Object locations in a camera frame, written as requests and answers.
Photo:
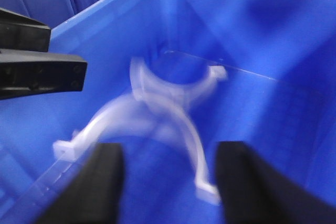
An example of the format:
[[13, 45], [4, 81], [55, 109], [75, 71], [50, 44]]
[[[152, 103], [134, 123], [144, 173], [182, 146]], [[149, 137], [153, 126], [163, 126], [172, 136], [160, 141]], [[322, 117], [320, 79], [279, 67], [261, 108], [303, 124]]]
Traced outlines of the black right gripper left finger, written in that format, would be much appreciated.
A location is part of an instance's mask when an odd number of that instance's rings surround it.
[[36, 223], [117, 223], [124, 183], [118, 143], [99, 143], [79, 173]]

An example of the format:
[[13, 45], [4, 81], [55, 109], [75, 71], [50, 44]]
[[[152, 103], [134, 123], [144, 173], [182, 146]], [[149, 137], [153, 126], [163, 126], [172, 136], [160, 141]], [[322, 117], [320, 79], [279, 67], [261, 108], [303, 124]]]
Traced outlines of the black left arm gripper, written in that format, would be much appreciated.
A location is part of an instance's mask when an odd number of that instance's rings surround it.
[[49, 52], [51, 28], [1, 9], [1, 99], [80, 92], [88, 63], [80, 56]]

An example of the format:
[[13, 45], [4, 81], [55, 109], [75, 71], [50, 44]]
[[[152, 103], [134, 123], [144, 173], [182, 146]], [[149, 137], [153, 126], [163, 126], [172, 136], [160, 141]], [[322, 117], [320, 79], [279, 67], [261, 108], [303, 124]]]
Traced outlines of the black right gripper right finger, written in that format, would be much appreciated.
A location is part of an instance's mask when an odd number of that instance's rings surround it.
[[242, 141], [218, 143], [215, 177], [225, 223], [335, 223], [327, 204]]

